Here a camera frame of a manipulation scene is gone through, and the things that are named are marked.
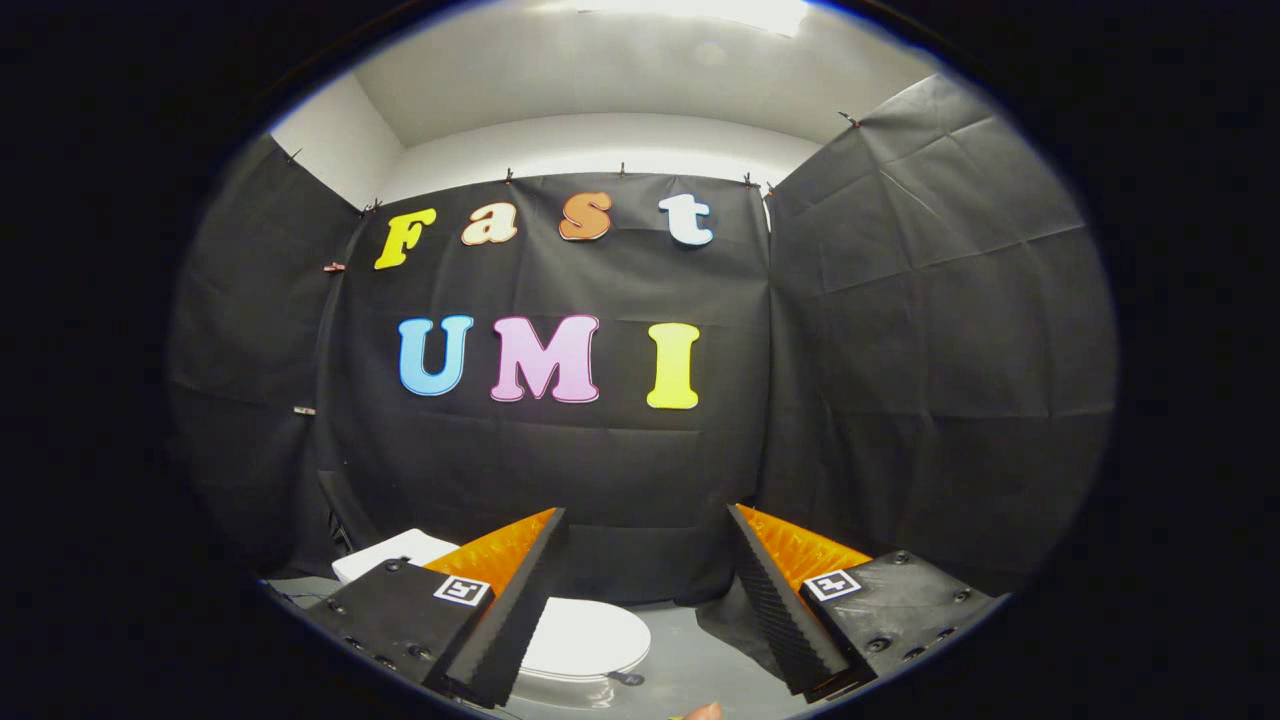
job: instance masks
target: letter m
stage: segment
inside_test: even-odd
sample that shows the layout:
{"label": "letter m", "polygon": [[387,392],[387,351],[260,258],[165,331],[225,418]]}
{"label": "letter m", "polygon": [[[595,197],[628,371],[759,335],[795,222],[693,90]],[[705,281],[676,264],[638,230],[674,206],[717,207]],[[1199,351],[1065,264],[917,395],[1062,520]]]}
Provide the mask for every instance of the letter m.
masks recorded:
{"label": "letter m", "polygon": [[517,369],[524,372],[534,397],[541,398],[550,384],[552,373],[559,368],[559,382],[552,397],[561,402],[591,402],[600,391],[591,384],[591,336],[600,320],[591,315],[570,315],[561,320],[552,341],[543,347],[529,318],[502,318],[493,329],[502,337],[498,360],[498,384],[489,397],[499,402],[516,402],[525,397]]}

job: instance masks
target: blue letter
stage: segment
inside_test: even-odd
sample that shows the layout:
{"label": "blue letter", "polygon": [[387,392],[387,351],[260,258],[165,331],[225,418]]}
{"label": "blue letter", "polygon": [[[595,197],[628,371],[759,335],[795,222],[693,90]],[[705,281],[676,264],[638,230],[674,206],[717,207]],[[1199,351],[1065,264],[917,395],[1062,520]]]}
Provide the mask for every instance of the blue letter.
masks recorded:
{"label": "blue letter", "polygon": [[433,375],[422,369],[431,320],[416,318],[401,323],[401,383],[416,395],[444,395],[453,389],[462,379],[463,346],[474,324],[471,315],[449,315],[440,320],[444,328],[444,368]]}

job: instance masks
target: black backdrop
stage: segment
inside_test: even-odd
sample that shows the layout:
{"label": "black backdrop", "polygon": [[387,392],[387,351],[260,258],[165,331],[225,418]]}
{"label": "black backdrop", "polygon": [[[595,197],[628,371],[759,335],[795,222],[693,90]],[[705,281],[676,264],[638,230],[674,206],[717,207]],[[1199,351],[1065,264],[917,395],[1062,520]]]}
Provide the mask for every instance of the black backdrop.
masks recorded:
{"label": "black backdrop", "polygon": [[[772,255],[755,188],[710,178],[493,181],[361,218],[268,138],[225,187],[180,275],[175,407],[206,502],[276,574],[330,574],[323,487],[357,548],[413,527],[462,543],[564,506],[575,571],[558,592],[573,597],[721,594],[727,502],[873,555],[909,548],[998,594],[1061,537],[1106,441],[1116,348],[1085,220],[942,77],[776,188]],[[586,191],[609,193],[612,228],[566,241],[562,206]],[[712,208],[705,246],[676,242],[658,208],[686,192]],[[493,202],[517,209],[517,234],[465,245]],[[404,263],[375,269],[390,218],[429,208]],[[346,273],[321,272],[334,259]],[[453,314],[475,319],[462,378],[416,396],[397,328]],[[529,316],[545,343],[575,314],[600,322],[600,397],[492,400],[494,320]],[[645,402],[646,329],[666,322],[701,332],[690,410]],[[436,327],[426,368],[444,345]]]}
{"label": "black backdrop", "polygon": [[[612,227],[571,242],[558,225],[577,192],[607,192]],[[713,240],[685,246],[658,202],[691,193],[710,208]],[[461,241],[474,210],[511,202],[517,233]],[[389,219],[435,209],[398,266],[374,269]],[[332,433],[321,473],[361,543],[408,528],[462,543],[549,506],[567,509],[571,597],[698,601],[724,591],[724,503],[755,492],[768,398],[768,233],[760,195],[741,182],[586,173],[516,178],[399,200],[370,214],[346,259],[317,420]],[[443,318],[470,315],[463,373],[445,395],[401,384],[397,328],[426,318],[425,368],[444,364]],[[591,402],[531,392],[490,398],[498,379],[494,320],[530,318],[543,345],[562,318],[599,320]],[[648,329],[686,323],[699,395],[687,410],[654,409]]]}
{"label": "black backdrop", "polygon": [[760,507],[998,594],[1061,538],[1106,446],[1116,340],[1080,209],[933,76],[771,196]]}
{"label": "black backdrop", "polygon": [[333,575],[316,482],[320,320],[355,208],[270,137],[221,178],[178,273],[166,363],[170,451],[227,542],[271,577]]}

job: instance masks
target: white ceiling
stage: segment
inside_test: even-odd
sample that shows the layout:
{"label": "white ceiling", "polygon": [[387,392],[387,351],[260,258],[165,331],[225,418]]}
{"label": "white ceiling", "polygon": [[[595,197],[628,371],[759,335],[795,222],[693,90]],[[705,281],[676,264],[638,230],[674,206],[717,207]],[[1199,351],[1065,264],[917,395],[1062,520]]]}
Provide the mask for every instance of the white ceiling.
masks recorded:
{"label": "white ceiling", "polygon": [[[741,0],[755,3],[765,0]],[[576,113],[694,115],[826,143],[937,72],[924,53],[812,5],[795,37],[709,19],[504,0],[411,33],[356,68],[406,147]]]}

